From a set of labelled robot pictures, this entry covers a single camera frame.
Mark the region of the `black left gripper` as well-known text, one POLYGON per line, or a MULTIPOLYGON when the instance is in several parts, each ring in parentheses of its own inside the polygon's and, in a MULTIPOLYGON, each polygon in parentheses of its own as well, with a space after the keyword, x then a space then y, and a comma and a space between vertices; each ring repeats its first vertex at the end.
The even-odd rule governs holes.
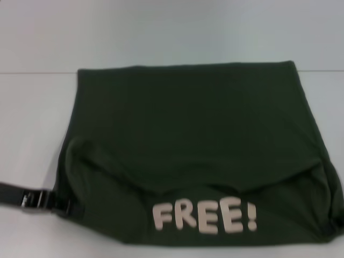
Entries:
POLYGON ((82 217, 84 206, 71 199, 56 198, 48 189, 28 189, 1 183, 1 205, 25 211, 53 212, 60 217, 82 217))

